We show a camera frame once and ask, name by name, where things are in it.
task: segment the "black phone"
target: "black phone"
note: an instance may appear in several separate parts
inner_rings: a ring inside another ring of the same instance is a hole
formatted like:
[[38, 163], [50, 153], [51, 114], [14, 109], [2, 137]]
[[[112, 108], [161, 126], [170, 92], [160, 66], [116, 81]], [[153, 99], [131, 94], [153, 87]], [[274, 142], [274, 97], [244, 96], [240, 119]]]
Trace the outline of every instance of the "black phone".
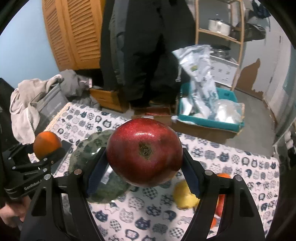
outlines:
[[65, 150], [66, 154], [63, 158], [58, 160], [56, 163], [52, 164], [52, 166], [51, 166], [51, 173], [52, 174], [56, 173], [56, 171], [59, 169], [59, 167], [62, 165], [62, 163], [65, 161], [65, 159], [69, 155], [69, 150], [72, 148], [72, 143], [62, 140], [62, 147]]

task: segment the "pile of clothes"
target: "pile of clothes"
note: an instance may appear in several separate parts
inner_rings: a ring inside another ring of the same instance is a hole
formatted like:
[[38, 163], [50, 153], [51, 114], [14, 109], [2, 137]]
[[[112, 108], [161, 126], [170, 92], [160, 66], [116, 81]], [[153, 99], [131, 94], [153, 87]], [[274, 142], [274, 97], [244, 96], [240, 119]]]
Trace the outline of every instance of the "pile of clothes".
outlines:
[[12, 132], [22, 144], [33, 143], [69, 101], [100, 108], [89, 94], [90, 79], [65, 70], [54, 77], [23, 80], [10, 97]]

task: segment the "cooking pot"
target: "cooking pot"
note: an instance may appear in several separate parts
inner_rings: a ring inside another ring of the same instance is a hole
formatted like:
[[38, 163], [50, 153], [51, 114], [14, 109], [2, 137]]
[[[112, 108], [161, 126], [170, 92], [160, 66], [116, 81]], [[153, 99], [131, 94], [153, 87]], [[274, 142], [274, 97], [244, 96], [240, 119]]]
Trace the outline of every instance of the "cooking pot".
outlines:
[[230, 48], [225, 46], [225, 45], [211, 45], [212, 47], [212, 53], [211, 55], [219, 57], [219, 58], [223, 58], [226, 60], [230, 59]]
[[209, 30], [228, 36], [230, 34], [231, 25], [221, 19], [209, 19]]

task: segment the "cat print bedsheet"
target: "cat print bedsheet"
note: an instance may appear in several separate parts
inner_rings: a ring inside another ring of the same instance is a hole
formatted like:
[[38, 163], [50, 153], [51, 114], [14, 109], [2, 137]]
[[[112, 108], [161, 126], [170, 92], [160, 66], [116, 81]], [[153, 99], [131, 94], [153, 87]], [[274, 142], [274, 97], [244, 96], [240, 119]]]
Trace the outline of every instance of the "cat print bedsheet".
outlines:
[[[55, 176], [68, 175], [71, 153], [83, 139], [94, 132], [116, 129], [128, 119], [85, 105], [68, 103], [48, 125], [48, 131], [62, 140], [73, 143], [69, 155]], [[272, 222], [279, 194], [279, 162], [277, 159], [209, 142], [178, 133], [193, 159], [204, 169], [226, 172], [231, 177], [241, 175], [257, 205], [264, 232]], [[30, 160], [36, 162], [34, 154]], [[108, 204], [90, 203], [98, 229], [108, 241], [181, 240], [194, 214], [193, 209], [180, 210], [173, 201], [176, 183], [184, 179], [181, 170], [160, 186], [139, 188], [132, 186], [128, 192]], [[64, 209], [69, 210], [66, 196]], [[208, 237], [217, 233], [217, 225]]]

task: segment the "louvered door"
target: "louvered door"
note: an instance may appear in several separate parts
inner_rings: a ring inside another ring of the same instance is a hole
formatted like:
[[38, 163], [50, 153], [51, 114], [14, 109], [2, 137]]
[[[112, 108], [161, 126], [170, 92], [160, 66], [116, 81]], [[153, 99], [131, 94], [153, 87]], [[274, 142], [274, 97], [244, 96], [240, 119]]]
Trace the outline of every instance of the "louvered door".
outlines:
[[99, 68], [102, 6], [100, 0], [56, 0], [64, 9], [69, 44], [79, 69]]
[[60, 71], [100, 68], [104, 0], [42, 0], [50, 46]]
[[42, 8], [47, 37], [59, 70], [77, 69], [67, 39], [61, 2], [42, 0]]

